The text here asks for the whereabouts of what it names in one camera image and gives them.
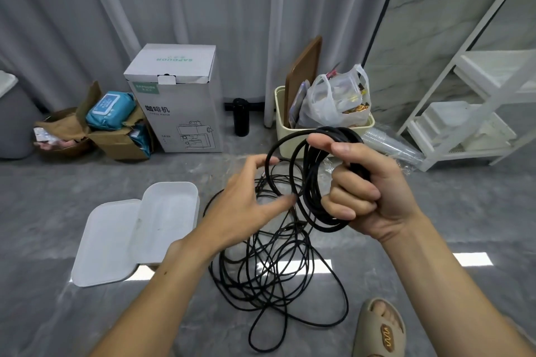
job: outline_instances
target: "hand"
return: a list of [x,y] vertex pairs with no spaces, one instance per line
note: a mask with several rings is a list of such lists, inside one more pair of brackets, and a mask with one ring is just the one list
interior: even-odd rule
[[[190,233],[208,243],[214,254],[248,239],[296,203],[295,195],[281,196],[264,205],[257,203],[255,171],[264,166],[265,160],[265,154],[246,158],[242,171],[229,179],[215,204],[210,207],[199,226]],[[278,162],[276,157],[270,159],[272,165]]]
[[[395,160],[360,143],[335,143],[323,134],[307,142],[345,162],[332,173],[330,193],[322,206],[333,217],[351,220],[349,226],[379,242],[396,235],[409,221],[423,217]],[[370,182],[347,168],[358,163],[370,171]]]

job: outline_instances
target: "person's left hand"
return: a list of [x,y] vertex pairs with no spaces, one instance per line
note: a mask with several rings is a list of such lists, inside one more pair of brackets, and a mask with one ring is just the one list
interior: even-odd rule
[[[229,179],[215,204],[188,236],[202,240],[215,254],[248,239],[279,213],[294,205],[295,195],[281,196],[264,205],[257,203],[255,172],[257,168],[264,166],[265,160],[265,154],[246,158],[242,171]],[[270,159],[272,165],[278,162],[276,157]]]

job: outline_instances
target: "white cardboard box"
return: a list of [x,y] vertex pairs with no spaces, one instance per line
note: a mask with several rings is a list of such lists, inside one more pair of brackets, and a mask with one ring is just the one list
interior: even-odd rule
[[165,152],[222,151],[216,46],[146,44],[124,75]]

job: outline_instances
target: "curtain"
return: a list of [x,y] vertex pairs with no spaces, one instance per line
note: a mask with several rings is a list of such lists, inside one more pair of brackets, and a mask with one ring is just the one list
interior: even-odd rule
[[92,80],[128,90],[148,42],[215,44],[226,101],[266,102],[301,50],[324,38],[319,71],[365,55],[385,0],[0,0],[0,69],[49,110],[76,106]]

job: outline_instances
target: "tangled black cable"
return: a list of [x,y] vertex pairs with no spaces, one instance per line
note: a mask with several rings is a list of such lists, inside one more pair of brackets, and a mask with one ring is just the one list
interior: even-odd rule
[[[289,319],[297,320],[313,327],[333,327],[345,320],[349,311],[348,296],[341,281],[326,263],[325,259],[312,246],[309,237],[313,228],[323,232],[334,232],[343,228],[348,223],[345,220],[332,218],[320,204],[321,195],[317,181],[318,166],[327,157],[328,153],[310,148],[307,142],[304,141],[298,145],[290,160],[281,160],[281,162],[289,162],[289,175],[274,174],[273,170],[276,166],[272,166],[271,169],[269,166],[270,157],[281,144],[293,137],[310,134],[311,132],[328,135],[338,142],[362,142],[353,130],[332,127],[299,131],[279,140],[266,157],[265,172],[260,178],[255,180],[255,194],[257,198],[277,198],[282,193],[276,184],[289,184],[291,191],[297,194],[298,197],[303,198],[305,206],[308,208],[307,211],[305,206],[301,204],[300,199],[298,199],[297,204],[305,220],[298,218],[296,207],[293,206],[285,215],[276,232],[272,233],[259,230],[244,241],[245,254],[243,257],[232,259],[226,253],[228,250],[223,250],[220,252],[218,260],[213,261],[209,265],[209,273],[227,302],[238,310],[247,312],[260,311],[248,335],[249,345],[258,352],[268,353],[274,351],[283,343]],[[302,147],[305,147],[303,168],[296,163],[296,157]],[[295,175],[295,168],[298,169],[300,176]],[[361,177],[369,179],[368,171],[359,164],[351,164],[350,169],[358,173]],[[205,207],[203,216],[205,216],[210,204],[221,192],[223,190],[216,193],[210,199]],[[318,225],[311,218],[311,215],[315,219],[329,225],[329,227]],[[295,256],[299,258],[299,266],[297,268],[291,268],[291,271],[287,272],[290,262],[296,261],[294,259]],[[319,259],[327,267],[343,293],[345,310],[342,317],[335,322],[310,322],[288,311],[288,306],[305,291],[311,282],[315,270],[315,259]],[[214,271],[215,262],[218,264],[217,274]],[[303,278],[298,278],[298,273],[303,274]],[[292,280],[295,288],[286,290],[284,284],[290,280]],[[251,306],[243,307],[238,305],[236,301],[249,302]],[[259,348],[252,343],[251,337],[260,318],[269,308],[283,315],[283,333],[275,346]]]

